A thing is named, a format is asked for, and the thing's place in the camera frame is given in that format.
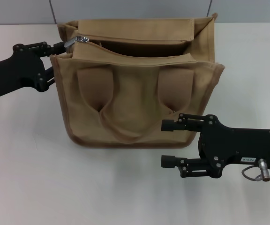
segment sticker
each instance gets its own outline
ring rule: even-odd
[[[256,158],[248,158],[248,157],[242,157],[241,158],[241,162],[249,162],[249,163],[252,163],[256,161]]]

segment zipper pull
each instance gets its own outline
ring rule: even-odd
[[[75,36],[74,38],[70,39],[69,41],[65,42],[64,47],[68,48],[71,45],[73,45],[75,42],[81,42],[81,43],[86,43],[89,41],[88,37],[82,37],[82,36]]]

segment canvas bag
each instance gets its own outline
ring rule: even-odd
[[[100,19],[59,25],[67,54],[50,56],[65,127],[80,145],[179,148],[195,133],[161,120],[202,115],[224,66],[214,62],[214,20]]]

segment white table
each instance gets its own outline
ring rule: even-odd
[[[226,69],[205,114],[270,128],[270,23],[218,23],[215,33]],[[0,26],[0,60],[14,44],[41,41],[59,42],[57,27]],[[246,166],[220,179],[160,167],[162,154],[198,157],[197,139],[181,150],[86,149],[66,134],[55,85],[2,96],[0,225],[270,225],[270,182],[243,178]]]

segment bag handle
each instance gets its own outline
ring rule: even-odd
[[[80,93],[85,103],[99,113],[102,125],[122,143],[134,143],[153,131],[156,124],[139,136],[121,133],[105,115],[113,98],[113,72],[110,66],[90,67],[77,71]],[[182,67],[161,67],[158,76],[157,95],[160,104],[171,111],[185,110],[189,104],[193,86],[193,70]]]

